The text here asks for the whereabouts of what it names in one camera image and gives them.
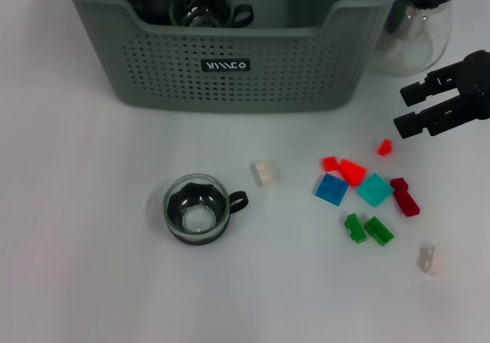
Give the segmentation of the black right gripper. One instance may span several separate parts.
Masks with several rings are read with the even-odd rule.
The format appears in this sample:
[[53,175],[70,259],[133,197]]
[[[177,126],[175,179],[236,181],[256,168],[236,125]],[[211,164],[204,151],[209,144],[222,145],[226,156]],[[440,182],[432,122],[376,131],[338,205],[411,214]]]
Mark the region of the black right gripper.
[[422,83],[413,83],[400,90],[407,106],[422,103],[457,87],[454,97],[419,113],[408,113],[394,119],[402,139],[419,135],[427,129],[431,136],[454,129],[475,119],[489,118],[489,52],[471,53],[455,64],[429,72]]

